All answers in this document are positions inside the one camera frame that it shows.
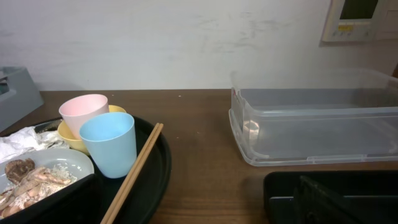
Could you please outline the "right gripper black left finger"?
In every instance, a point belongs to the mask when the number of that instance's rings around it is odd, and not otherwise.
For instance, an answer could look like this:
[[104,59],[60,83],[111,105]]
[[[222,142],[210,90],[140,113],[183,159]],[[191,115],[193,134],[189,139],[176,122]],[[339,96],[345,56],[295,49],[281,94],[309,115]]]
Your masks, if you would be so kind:
[[1,220],[1,224],[96,223],[100,180],[90,174],[51,196]]

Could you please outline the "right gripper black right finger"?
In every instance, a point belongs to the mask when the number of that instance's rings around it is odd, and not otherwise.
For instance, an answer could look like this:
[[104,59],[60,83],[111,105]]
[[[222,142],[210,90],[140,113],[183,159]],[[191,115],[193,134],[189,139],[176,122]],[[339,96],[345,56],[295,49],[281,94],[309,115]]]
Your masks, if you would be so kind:
[[393,219],[377,209],[351,203],[335,191],[307,176],[294,188],[298,224],[391,224]]

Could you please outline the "blue plastic cup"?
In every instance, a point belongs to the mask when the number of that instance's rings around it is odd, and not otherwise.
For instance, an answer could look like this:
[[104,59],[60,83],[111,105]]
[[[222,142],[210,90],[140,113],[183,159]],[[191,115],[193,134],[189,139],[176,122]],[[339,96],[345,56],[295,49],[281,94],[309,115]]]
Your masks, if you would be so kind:
[[80,137],[101,173],[110,179],[126,176],[137,159],[134,117],[105,113],[85,122]]

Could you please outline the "pink plastic cup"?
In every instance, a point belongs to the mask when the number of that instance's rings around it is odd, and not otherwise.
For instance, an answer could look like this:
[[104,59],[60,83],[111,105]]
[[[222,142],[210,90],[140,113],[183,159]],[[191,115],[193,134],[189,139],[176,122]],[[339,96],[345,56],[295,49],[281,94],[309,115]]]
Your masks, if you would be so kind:
[[109,113],[108,98],[100,94],[81,95],[64,102],[58,112],[72,134],[80,139],[80,128],[85,122],[100,114]]

